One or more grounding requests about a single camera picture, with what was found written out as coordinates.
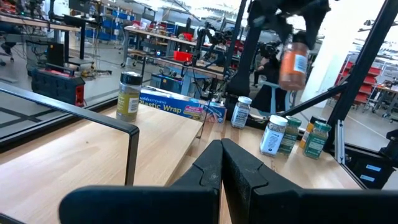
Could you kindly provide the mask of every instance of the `orange pill bottle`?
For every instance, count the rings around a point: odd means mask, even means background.
[[[284,90],[302,90],[307,73],[308,46],[305,32],[293,36],[292,43],[285,46],[279,70],[279,85]]]

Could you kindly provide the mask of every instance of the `bottle cap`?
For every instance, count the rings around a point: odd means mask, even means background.
[[[286,126],[287,120],[281,116],[271,115],[269,121],[279,126]]]
[[[331,129],[331,126],[329,124],[321,123],[319,121],[316,121],[314,124],[314,128],[320,130],[320,131],[325,131],[328,132]]]
[[[297,126],[297,127],[299,127],[301,125],[301,120],[299,120],[297,118],[294,118],[292,116],[286,116],[286,119],[287,119],[287,123],[289,125]]]
[[[312,116],[311,120],[310,120],[310,123],[315,124],[315,122],[317,122],[317,121],[319,121],[321,123],[326,123],[327,122],[327,120],[325,118],[322,118],[322,117],[319,117],[319,116]]]
[[[241,103],[245,103],[245,104],[251,104],[251,99],[249,97],[245,97],[245,96],[240,96],[238,98],[238,101]]]
[[[142,76],[136,72],[122,72],[120,82],[127,85],[141,85]]]
[[[293,35],[293,43],[303,43],[308,46],[307,44],[307,35],[304,31],[299,31],[298,33]]]

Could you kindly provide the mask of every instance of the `spice jar lid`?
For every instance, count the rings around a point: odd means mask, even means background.
[[[249,97],[240,96],[238,101],[245,104],[251,104],[251,99]]]
[[[315,122],[317,122],[317,121],[319,121],[321,123],[326,123],[327,122],[327,120],[325,118],[322,118],[322,117],[319,117],[319,116],[312,116],[311,120],[310,120],[310,123],[315,124]]]
[[[325,132],[328,132],[331,129],[331,126],[329,124],[321,123],[319,121],[315,122],[314,127],[316,129],[319,129],[320,131],[325,131]]]
[[[136,72],[122,72],[120,82],[127,85],[141,85],[142,76]]]
[[[286,126],[287,120],[281,116],[271,115],[269,121],[279,126]]]
[[[292,116],[286,116],[287,119],[287,124],[292,125],[292,126],[300,126],[301,125],[301,120],[294,118]]]

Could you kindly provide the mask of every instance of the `white label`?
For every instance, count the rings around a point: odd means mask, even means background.
[[[261,139],[260,150],[268,154],[275,155],[280,146],[280,142],[284,137],[283,133],[277,131],[271,131],[268,127],[264,131],[264,135]]]
[[[250,113],[249,110],[239,108],[237,105],[235,105],[234,113],[232,114],[232,119],[231,119],[233,126],[244,128],[249,113]]]
[[[310,133],[309,133],[308,131],[305,131],[305,132],[304,132],[304,135],[303,135],[303,138],[302,138],[302,141],[303,141],[303,142],[306,142],[309,135],[310,135]]]
[[[305,73],[307,71],[307,58],[303,55],[295,55],[294,58],[294,68],[296,72]]]
[[[368,180],[368,181],[370,181],[370,182],[374,182],[374,178],[373,178],[373,177],[370,177],[370,176],[361,175],[359,178],[360,178],[360,179],[363,179],[363,180]]]
[[[372,165],[366,165],[366,168],[367,169],[370,169],[370,170],[374,170],[374,171],[377,171],[377,172],[380,172],[380,170],[381,170],[381,168],[380,167],[375,167],[375,166],[372,166]]]
[[[129,99],[129,113],[135,113],[138,109],[138,98],[130,98]]]

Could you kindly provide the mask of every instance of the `monitor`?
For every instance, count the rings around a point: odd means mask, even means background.
[[[81,0],[69,0],[69,8],[83,12],[85,14],[90,13],[90,2]]]

